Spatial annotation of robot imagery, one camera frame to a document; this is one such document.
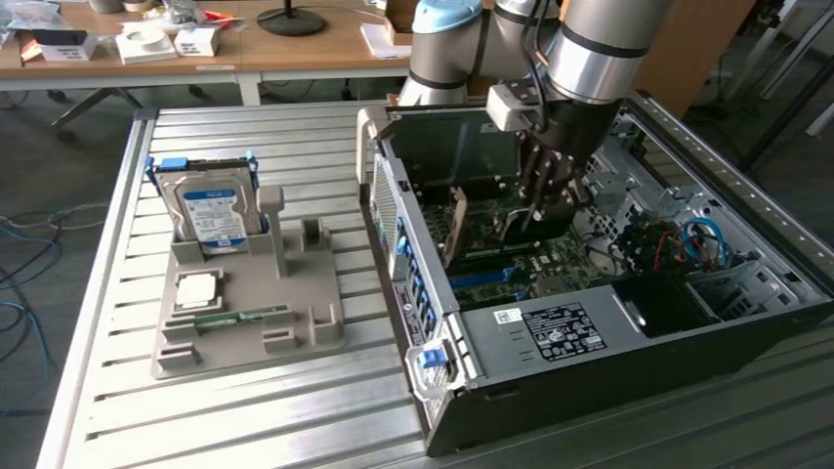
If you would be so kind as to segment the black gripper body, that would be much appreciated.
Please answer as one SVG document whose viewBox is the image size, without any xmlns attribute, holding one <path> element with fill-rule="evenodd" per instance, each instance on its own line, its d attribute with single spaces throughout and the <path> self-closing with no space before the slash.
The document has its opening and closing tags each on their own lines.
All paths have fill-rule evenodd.
<svg viewBox="0 0 834 469">
<path fill-rule="evenodd" d="M 577 161 L 586 161 L 607 138 L 619 111 L 619 101 L 603 105 L 575 100 L 553 101 L 545 110 L 546 129 L 534 128 L 533 137 L 547 148 Z"/>
</svg>

